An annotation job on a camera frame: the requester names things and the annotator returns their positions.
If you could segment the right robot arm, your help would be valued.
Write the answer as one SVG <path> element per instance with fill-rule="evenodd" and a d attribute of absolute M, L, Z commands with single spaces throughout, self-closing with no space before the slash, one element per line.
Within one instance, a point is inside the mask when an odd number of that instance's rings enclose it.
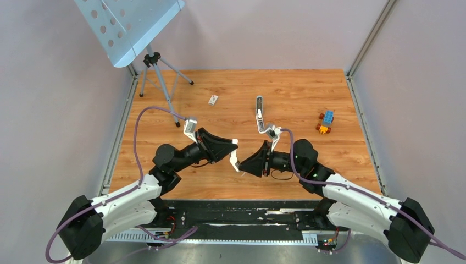
<path fill-rule="evenodd" d="M 376 194 L 345 179 L 319 163 L 318 152 L 306 139 L 299 139 L 289 153 L 273 151 L 264 141 L 255 154 L 240 162 L 236 153 L 230 162 L 237 171 L 261 177 L 269 169 L 297 172 L 299 183 L 321 196 L 314 214 L 315 225 L 323 230 L 344 227 L 369 235 L 389 247 L 399 258 L 419 263 L 435 230 L 421 204 Z"/>

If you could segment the small white staple box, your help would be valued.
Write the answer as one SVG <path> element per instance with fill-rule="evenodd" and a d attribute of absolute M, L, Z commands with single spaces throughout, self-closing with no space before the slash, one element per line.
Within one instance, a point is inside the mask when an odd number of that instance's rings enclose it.
<path fill-rule="evenodd" d="M 214 106 L 214 105 L 216 104 L 217 100 L 218 100 L 218 96 L 217 96 L 217 95 L 211 95 L 211 97 L 210 97 L 210 99 L 209 99 L 209 101 L 208 101 L 208 104 L 209 104 L 210 106 Z"/>

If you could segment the white stapler tray piece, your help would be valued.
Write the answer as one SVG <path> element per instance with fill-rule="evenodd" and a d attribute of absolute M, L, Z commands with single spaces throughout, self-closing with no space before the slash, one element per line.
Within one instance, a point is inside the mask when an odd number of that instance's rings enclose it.
<path fill-rule="evenodd" d="M 230 153 L 229 161 L 236 172 L 240 171 L 240 162 L 238 161 L 237 157 L 237 149 L 238 149 L 238 139 L 232 139 L 232 143 L 236 145 L 236 148 Z"/>

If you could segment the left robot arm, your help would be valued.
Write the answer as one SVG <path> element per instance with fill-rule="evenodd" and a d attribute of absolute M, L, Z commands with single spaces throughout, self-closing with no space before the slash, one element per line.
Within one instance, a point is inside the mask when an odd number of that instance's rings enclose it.
<path fill-rule="evenodd" d="M 71 258 L 88 257 L 105 240 L 129 228 L 149 223 L 164 226 L 168 212 L 160 197 L 180 182 L 178 172 L 202 160 L 219 162 L 238 149 L 237 139 L 218 137 L 204 128 L 193 136 L 193 143 L 181 150 L 160 145 L 153 158 L 154 167 L 138 181 L 92 199 L 85 195 L 75 198 L 57 226 Z"/>

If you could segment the light blue white stapler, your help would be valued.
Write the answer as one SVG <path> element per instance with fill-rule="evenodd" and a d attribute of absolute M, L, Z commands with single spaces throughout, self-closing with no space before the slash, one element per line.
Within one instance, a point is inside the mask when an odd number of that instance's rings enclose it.
<path fill-rule="evenodd" d="M 256 97 L 256 122 L 257 122 L 258 132 L 260 134 L 264 134 L 265 125 L 263 121 L 263 96 L 262 95 L 258 95 Z"/>

